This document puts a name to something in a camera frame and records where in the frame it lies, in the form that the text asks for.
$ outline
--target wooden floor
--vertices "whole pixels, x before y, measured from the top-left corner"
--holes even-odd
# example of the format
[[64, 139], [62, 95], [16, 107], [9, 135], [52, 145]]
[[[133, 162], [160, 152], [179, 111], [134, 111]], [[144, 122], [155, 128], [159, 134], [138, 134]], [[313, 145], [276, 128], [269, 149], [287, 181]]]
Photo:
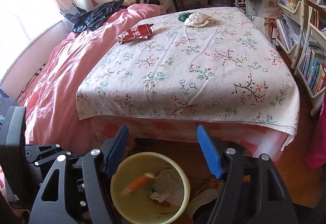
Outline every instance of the wooden floor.
[[[285, 53], [280, 52], [289, 64]], [[321, 199], [322, 169], [311, 170], [304, 162], [307, 147], [314, 134], [317, 117], [310, 116], [311, 104], [303, 84], [298, 81], [300, 92], [300, 115], [298, 133], [294, 141], [285, 148], [276, 166], [288, 188], [292, 201], [308, 207], [315, 207]], [[158, 152], [177, 162], [185, 171], [191, 185], [190, 197], [211, 177], [202, 151], [197, 143], [166, 140], [140, 139], [136, 152]]]
[[[286, 54], [282, 51], [279, 53], [290, 67], [291, 63]], [[298, 132], [294, 141], [285, 148], [276, 166], [289, 190], [292, 201], [314, 207], [323, 194], [321, 184], [323, 170], [322, 168], [311, 170], [304, 162], [304, 156], [314, 135], [318, 116], [310, 116], [312, 106], [301, 79], [297, 80], [297, 85], [300, 93]]]

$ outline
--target red and white packaging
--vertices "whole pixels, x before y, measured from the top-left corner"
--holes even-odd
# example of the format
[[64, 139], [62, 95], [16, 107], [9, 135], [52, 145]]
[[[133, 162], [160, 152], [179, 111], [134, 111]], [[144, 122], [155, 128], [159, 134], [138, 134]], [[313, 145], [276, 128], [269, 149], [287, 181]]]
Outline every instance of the red and white packaging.
[[137, 39], [137, 38], [148, 39], [150, 36], [153, 35], [153, 26], [154, 26], [153, 23], [136, 25], [133, 28], [118, 35], [116, 39], [120, 44], [123, 44], [127, 41], [130, 41], [132, 39]]

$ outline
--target metal screw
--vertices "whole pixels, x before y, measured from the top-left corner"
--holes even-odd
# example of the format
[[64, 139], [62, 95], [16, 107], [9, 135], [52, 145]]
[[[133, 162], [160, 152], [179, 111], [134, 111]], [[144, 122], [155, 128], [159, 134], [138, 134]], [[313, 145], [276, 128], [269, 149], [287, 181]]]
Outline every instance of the metal screw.
[[93, 150], [91, 151], [91, 154], [92, 154], [93, 156], [99, 155], [100, 153], [101, 153], [101, 151], [100, 151], [99, 149], [93, 149]]
[[60, 162], [64, 161], [65, 159], [66, 159], [66, 155], [60, 155], [60, 156], [57, 157], [57, 160], [60, 161]]
[[261, 159], [262, 160], [269, 160], [269, 156], [267, 154], [262, 154]]
[[233, 155], [233, 154], [235, 154], [235, 149], [233, 149], [233, 148], [228, 148], [228, 149], [226, 149], [226, 153], [227, 153], [227, 154], [230, 154], [230, 155]]

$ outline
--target floral pattern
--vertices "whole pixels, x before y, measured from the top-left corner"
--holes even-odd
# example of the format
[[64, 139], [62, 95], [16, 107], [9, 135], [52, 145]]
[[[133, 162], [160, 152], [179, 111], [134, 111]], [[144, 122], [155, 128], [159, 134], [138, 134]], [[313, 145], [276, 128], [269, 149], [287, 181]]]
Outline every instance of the floral pattern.
[[80, 85], [80, 119], [96, 115], [237, 121], [294, 135], [299, 92], [278, 52], [239, 10], [185, 27], [178, 13], [154, 23], [150, 39], [115, 44]]

